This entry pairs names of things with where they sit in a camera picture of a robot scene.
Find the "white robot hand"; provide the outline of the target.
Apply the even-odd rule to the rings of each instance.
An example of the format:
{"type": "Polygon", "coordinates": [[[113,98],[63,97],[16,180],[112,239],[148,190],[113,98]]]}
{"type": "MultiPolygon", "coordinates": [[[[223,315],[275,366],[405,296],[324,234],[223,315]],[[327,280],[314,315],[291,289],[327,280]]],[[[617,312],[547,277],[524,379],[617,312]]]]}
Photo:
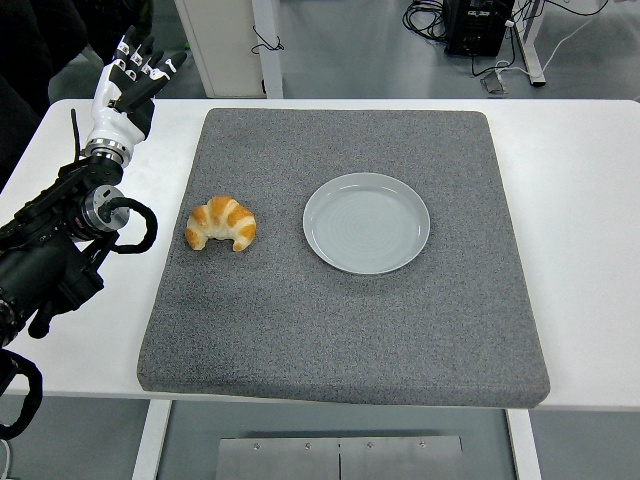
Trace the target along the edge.
{"type": "Polygon", "coordinates": [[[169,56],[154,48],[154,38],[137,40],[131,26],[105,65],[92,104],[94,128],[88,143],[118,144],[131,153],[151,130],[156,95],[173,79],[187,54],[169,56]]]}

